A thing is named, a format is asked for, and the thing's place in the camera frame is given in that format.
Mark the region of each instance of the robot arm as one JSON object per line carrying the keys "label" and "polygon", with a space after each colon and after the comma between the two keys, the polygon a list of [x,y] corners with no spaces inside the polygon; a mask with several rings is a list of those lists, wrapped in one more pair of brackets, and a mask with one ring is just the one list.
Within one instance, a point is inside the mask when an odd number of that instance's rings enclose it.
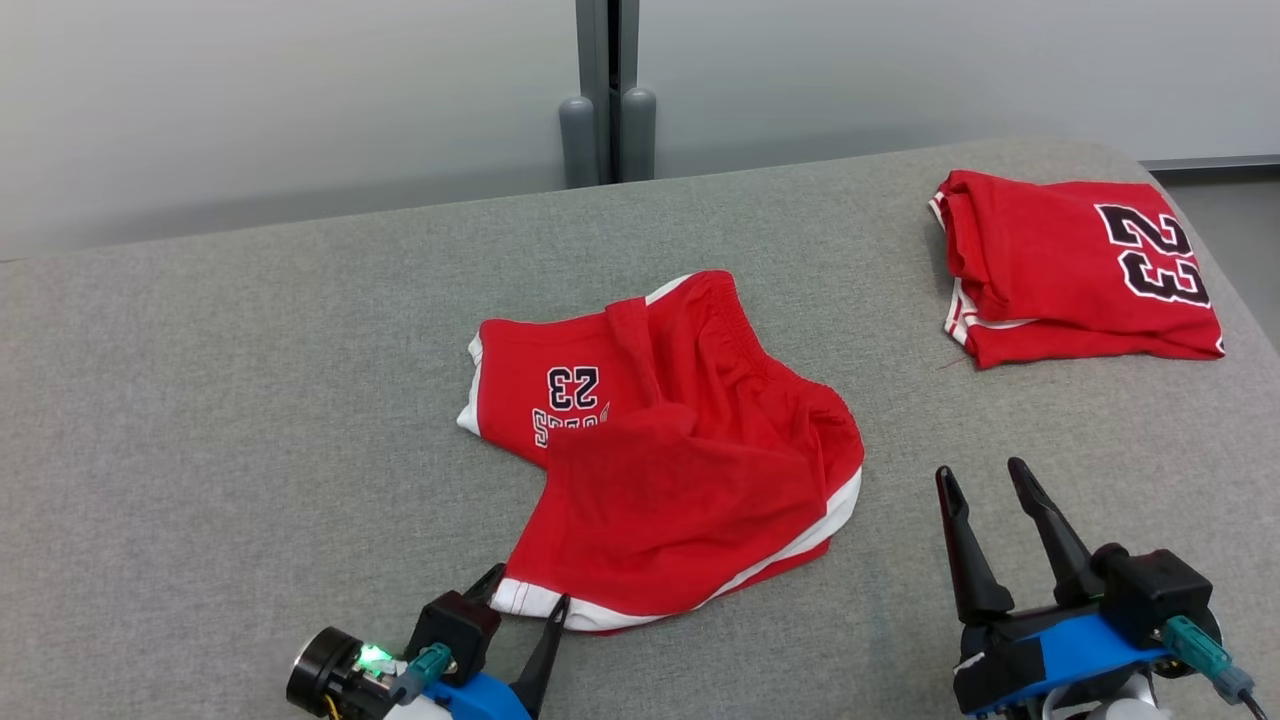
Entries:
{"label": "robot arm", "polygon": [[506,566],[494,565],[467,592],[449,591],[422,607],[401,659],[337,628],[298,655],[285,700],[329,720],[536,720],[559,648],[568,596],[515,683],[481,673],[502,616],[489,607]]}
{"label": "robot arm", "polygon": [[1057,584],[1055,606],[1014,611],[969,527],[969,505],[950,468],[934,477],[964,624],[952,689],[961,712],[1048,719],[1055,707],[1100,703],[1091,720],[1164,717],[1151,676],[1210,678],[1231,705],[1262,720],[1253,682],[1231,665],[1208,598],[1213,585],[1176,555],[1130,556],[1119,544],[1089,553],[1027,464],[1009,460]]}

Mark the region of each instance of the white wall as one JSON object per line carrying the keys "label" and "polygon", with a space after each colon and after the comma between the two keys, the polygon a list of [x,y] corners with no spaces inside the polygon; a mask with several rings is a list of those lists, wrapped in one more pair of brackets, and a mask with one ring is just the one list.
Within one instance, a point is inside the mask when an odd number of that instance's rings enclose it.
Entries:
{"label": "white wall", "polygon": [[571,0],[10,0],[0,259],[563,187]]}
{"label": "white wall", "polygon": [[1011,133],[1280,154],[1275,0],[641,0],[658,177]]}

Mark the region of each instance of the green led light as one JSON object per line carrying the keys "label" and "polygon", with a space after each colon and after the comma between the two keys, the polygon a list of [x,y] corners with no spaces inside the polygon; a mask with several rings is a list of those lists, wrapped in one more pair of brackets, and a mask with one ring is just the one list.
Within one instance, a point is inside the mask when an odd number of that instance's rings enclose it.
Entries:
{"label": "green led light", "polygon": [[387,664],[392,661],[393,659],[390,653],[385,650],[378,647],[376,644],[366,644],[360,648],[360,657],[356,659],[356,665],[360,665],[375,675],[381,675],[387,671]]}

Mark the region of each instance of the red basketball shorts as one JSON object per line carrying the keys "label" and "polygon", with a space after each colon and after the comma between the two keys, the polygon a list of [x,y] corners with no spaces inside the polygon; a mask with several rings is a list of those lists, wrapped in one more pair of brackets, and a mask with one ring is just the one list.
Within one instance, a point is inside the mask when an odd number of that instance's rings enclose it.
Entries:
{"label": "red basketball shorts", "polygon": [[826,552],[861,479],[854,418],[760,347],[732,277],[559,323],[486,320],[458,424],[547,469],[492,603],[611,630]]}
{"label": "red basketball shorts", "polygon": [[945,329],[979,368],[1224,355],[1190,242],[1155,187],[954,170],[929,206],[956,278]]}

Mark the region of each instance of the blue bracket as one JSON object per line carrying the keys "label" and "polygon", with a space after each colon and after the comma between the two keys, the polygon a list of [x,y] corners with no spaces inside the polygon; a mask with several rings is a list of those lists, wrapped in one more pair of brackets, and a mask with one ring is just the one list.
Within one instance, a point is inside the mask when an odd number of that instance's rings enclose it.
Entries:
{"label": "blue bracket", "polygon": [[461,688],[435,683],[422,694],[447,706],[456,720],[531,720],[516,693],[484,673]]}
{"label": "blue bracket", "polygon": [[1096,678],[1128,665],[1172,657],[1165,647],[1152,650],[1133,647],[1096,614],[1069,618],[1019,643],[1039,643],[1044,659],[1044,679],[979,707],[969,712],[970,716],[989,715],[997,707],[1041,697],[1055,688]]}

